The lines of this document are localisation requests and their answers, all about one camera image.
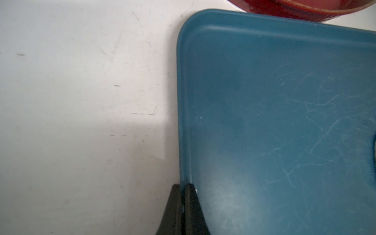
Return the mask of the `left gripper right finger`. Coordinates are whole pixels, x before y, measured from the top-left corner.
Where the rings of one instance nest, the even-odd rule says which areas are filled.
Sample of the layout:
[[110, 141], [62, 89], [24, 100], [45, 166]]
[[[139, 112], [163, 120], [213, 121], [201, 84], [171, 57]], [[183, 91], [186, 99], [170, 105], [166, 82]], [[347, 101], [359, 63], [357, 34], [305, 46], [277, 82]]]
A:
[[186, 184], [184, 198], [184, 234], [185, 235], [210, 235], [201, 205], [193, 184]]

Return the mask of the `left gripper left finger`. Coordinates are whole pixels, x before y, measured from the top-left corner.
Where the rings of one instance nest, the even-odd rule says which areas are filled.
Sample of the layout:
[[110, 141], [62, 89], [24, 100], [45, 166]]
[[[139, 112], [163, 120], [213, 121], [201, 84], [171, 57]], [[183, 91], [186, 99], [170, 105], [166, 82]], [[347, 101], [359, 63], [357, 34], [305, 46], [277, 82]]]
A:
[[172, 186], [156, 235], [182, 235], [182, 194], [180, 185]]

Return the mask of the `teal plastic tray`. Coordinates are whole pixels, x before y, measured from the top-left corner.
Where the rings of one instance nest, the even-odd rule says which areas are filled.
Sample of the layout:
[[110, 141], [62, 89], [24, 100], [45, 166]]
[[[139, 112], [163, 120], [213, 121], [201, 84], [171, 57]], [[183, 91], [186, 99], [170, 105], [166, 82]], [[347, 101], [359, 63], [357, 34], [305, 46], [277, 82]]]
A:
[[374, 32], [203, 10], [177, 82], [180, 179], [211, 234], [375, 234]]

